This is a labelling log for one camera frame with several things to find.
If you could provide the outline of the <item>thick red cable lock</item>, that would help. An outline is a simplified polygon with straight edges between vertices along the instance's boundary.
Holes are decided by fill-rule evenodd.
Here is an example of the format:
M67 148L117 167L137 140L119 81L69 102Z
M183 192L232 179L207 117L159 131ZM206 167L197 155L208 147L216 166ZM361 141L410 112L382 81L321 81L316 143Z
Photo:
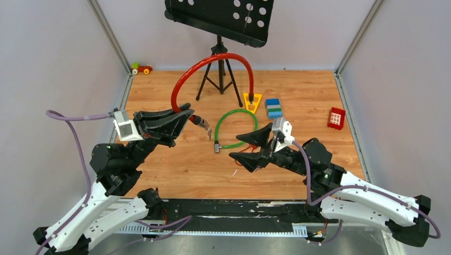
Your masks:
M234 54L234 53L221 53L209 56L207 58L202 59L198 63L194 64L192 67L190 67L176 82L172 89L171 97L170 97L170 105L172 107L172 111L174 113L179 113L182 110L177 104L177 97L178 93L180 92L183 84L190 78L192 74L194 74L196 71L198 71L201 67L211 64L215 61L219 60L236 60L239 61L247 70L248 74L248 80L249 80L249 100L252 102L254 100L254 74L251 67L251 64L247 59L245 59L243 56Z

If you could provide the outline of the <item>green cable lock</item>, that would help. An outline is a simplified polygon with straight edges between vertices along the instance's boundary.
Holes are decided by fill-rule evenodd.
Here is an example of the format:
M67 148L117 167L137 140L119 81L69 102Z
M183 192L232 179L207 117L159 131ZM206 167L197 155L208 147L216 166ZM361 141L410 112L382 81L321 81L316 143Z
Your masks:
M228 116L230 116L232 114L237 114L237 113L245 113L245 114L250 115L252 117L253 121L254 121L254 129L253 129L253 131L256 131L258 129L257 117L255 116L255 114L253 114L252 112L250 112L248 110L245 110L245 109L234 109L234 110L231 110L231 111L225 113L219 119L219 121L218 121L218 123L217 123L217 125L215 127L215 131L214 131L214 152L216 154L218 154L220 152L220 149L222 149L222 148L226 148L226 149L228 149L228 148L237 148L237 147L240 147L240 146L245 144L243 141L238 142L238 143L234 143L234 144L230 144L230 145L224 145L224 146L221 146L220 143L219 143L219 129L220 129L220 126L221 126L222 122Z

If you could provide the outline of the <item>red padlock with thin cable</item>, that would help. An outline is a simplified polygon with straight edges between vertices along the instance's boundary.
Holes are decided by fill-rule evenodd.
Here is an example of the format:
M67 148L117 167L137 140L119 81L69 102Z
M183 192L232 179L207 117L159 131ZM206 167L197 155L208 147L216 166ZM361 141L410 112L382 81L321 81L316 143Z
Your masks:
M246 148L239 151L239 153L248 153L248 152L254 152L258 146L249 144ZM245 160L243 158L235 159L235 164L238 166L243 166Z

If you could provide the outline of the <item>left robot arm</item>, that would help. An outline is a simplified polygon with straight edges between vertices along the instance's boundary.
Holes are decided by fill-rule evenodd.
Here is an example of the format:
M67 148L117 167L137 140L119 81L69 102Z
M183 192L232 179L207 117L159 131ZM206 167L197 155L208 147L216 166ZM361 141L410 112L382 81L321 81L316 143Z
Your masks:
M99 143L93 147L90 162L94 181L87 178L86 194L56 223L35 229L38 253L88 254L106 237L120 228L148 217L163 214L158 190L142 190L124 206L107 214L106 210L123 198L141 176L139 166L157 146L174 147L175 140L194 115L189 103L159 112L136 112L133 118L118 109L107 114L88 115L84 121L111 118L119 143Z

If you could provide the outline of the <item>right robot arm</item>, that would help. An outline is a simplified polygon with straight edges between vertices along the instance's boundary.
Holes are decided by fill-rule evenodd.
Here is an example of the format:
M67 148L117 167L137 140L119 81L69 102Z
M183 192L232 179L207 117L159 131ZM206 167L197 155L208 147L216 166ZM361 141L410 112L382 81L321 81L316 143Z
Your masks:
M337 220L376 227L403 244L423 247L431 238L431 200L408 197L369 183L332 162L332 154L317 139L303 144L292 126L278 119L238 139L258 152L232 152L230 157L249 172L272 164L304 177L307 201L304 216L311 222Z

